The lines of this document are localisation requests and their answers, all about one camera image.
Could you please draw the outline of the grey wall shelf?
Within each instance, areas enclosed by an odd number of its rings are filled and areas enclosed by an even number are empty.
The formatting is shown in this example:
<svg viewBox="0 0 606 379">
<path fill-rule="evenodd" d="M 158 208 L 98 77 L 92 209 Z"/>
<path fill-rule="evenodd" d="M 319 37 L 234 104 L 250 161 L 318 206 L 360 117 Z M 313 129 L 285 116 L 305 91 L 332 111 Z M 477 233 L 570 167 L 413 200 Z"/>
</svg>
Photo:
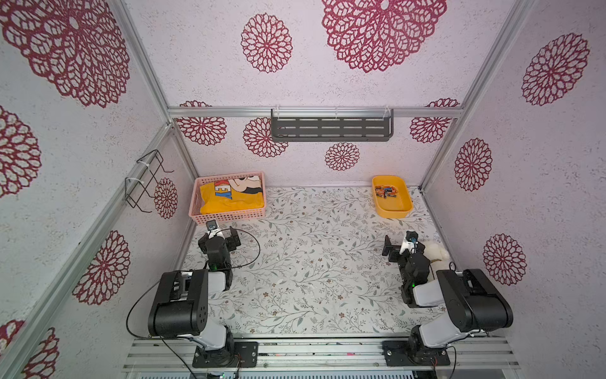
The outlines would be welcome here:
<svg viewBox="0 0 606 379">
<path fill-rule="evenodd" d="M 394 112 L 377 117 L 294 117 L 271 110 L 271 139 L 275 142 L 386 142 L 394 134 Z"/>
</svg>

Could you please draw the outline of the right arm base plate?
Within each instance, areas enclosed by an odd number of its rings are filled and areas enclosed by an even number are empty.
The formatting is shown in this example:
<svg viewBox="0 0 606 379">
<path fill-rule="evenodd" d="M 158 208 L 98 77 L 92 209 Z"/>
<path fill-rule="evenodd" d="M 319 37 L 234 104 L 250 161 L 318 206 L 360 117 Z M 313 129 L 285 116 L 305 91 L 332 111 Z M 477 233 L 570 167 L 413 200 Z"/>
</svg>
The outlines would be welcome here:
<svg viewBox="0 0 606 379">
<path fill-rule="evenodd" d="M 404 340 L 382 342 L 383 357 L 390 367 L 404 366 L 450 366 L 451 360 L 445 349 L 412 346 Z"/>
</svg>

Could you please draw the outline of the pink plastic basket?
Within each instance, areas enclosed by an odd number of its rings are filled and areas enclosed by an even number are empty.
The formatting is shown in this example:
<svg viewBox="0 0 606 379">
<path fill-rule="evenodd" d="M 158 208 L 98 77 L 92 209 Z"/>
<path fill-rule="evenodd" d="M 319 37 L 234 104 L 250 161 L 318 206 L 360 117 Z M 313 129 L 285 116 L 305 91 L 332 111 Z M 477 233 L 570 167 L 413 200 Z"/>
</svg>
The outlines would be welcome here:
<svg viewBox="0 0 606 379">
<path fill-rule="evenodd" d="M 264 218 L 267 208 L 261 171 L 196 178 L 189 217 L 198 225 Z"/>
</svg>

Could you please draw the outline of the yellow printed cloth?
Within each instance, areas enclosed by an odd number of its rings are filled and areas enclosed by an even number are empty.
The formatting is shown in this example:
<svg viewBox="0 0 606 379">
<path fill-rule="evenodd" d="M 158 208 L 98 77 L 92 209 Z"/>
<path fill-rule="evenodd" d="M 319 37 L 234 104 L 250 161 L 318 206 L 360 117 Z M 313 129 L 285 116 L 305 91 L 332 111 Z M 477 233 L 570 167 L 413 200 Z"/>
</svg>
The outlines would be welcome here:
<svg viewBox="0 0 606 379">
<path fill-rule="evenodd" d="M 228 213 L 263 208 L 264 189 L 259 175 L 222 179 L 200 188 L 201 214 Z"/>
</svg>

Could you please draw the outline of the yellow plastic storage box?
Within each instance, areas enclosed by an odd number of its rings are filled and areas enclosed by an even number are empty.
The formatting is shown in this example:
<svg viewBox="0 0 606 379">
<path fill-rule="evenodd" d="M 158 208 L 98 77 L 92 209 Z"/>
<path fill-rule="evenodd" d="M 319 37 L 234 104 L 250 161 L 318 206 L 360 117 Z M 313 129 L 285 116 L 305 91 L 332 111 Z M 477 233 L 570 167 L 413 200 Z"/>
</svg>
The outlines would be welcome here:
<svg viewBox="0 0 606 379">
<path fill-rule="evenodd" d="M 394 175 L 377 175 L 372 178 L 374 204 L 378 216 L 402 219 L 413 211 L 413 202 L 406 182 Z"/>
</svg>

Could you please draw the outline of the aluminium front rail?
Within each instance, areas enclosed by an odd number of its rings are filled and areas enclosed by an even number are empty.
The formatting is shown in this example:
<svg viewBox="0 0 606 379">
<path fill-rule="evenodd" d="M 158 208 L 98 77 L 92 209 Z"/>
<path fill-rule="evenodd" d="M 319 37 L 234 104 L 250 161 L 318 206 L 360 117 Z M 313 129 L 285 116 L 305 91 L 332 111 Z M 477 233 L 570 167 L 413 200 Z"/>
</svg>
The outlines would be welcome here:
<svg viewBox="0 0 606 379">
<path fill-rule="evenodd" d="M 226 366 L 226 371 L 240 368 L 254 371 L 356 371 L 356 370 L 517 370 L 520 365 L 503 337 L 476 336 L 454 343 L 440 352 L 439 358 L 423 365 L 407 358 L 402 336 L 344 338 L 241 338 L 235 341 L 241 352 Z M 207 373 L 212 371 L 197 347 L 178 341 L 171 347 L 161 342 L 136 340 L 121 367 L 123 374 L 163 372 Z"/>
</svg>

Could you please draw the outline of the white plush toy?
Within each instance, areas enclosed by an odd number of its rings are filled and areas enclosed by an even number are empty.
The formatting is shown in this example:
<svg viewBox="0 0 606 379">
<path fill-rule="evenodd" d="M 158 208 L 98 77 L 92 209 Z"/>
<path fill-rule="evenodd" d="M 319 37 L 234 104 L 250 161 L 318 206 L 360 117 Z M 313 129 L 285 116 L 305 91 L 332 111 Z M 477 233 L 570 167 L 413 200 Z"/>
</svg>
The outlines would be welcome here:
<svg viewBox="0 0 606 379">
<path fill-rule="evenodd" d="M 426 242 L 424 256 L 430 261 L 429 281 L 436 278 L 437 271 L 450 268 L 450 254 L 440 243 Z"/>
</svg>

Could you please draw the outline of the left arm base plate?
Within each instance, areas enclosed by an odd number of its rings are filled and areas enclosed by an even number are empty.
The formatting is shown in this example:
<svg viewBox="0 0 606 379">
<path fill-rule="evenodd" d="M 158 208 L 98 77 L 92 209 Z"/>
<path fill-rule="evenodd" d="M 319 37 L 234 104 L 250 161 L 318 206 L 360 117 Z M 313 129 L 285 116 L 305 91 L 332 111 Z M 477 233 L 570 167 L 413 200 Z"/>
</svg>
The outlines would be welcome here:
<svg viewBox="0 0 606 379">
<path fill-rule="evenodd" d="M 258 358 L 257 342 L 228 343 L 213 351 L 198 347 L 193 358 L 193 368 L 254 368 Z"/>
</svg>

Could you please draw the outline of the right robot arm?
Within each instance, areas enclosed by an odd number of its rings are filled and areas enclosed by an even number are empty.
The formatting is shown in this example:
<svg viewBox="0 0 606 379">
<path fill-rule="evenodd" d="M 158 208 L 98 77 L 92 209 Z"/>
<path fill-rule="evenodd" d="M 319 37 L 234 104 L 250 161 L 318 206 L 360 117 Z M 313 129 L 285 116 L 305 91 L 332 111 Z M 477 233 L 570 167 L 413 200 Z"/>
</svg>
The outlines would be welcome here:
<svg viewBox="0 0 606 379">
<path fill-rule="evenodd" d="M 410 331 L 407 350 L 413 354 L 444 352 L 448 344 L 474 333 L 509 328 L 514 321 L 511 306 L 480 269 L 457 272 L 452 268 L 432 271 L 425 245 L 418 233 L 408 231 L 395 245 L 384 238 L 382 255 L 396 263 L 402 279 L 402 300 L 411 308 L 446 306 L 437 319 Z"/>
</svg>

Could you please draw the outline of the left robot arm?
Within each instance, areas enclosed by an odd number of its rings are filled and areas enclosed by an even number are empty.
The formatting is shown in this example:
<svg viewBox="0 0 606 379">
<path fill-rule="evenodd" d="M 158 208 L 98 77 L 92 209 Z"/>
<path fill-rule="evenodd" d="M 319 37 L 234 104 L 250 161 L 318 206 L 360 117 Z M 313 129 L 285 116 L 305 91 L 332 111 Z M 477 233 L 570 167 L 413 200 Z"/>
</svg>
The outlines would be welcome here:
<svg viewBox="0 0 606 379">
<path fill-rule="evenodd" d="M 208 300 L 230 290 L 234 277 L 230 253 L 239 246 L 235 228 L 209 230 L 199 240 L 208 259 L 204 268 L 162 274 L 148 316 L 149 334 L 186 339 L 204 352 L 231 354 L 233 333 L 211 319 Z"/>
</svg>

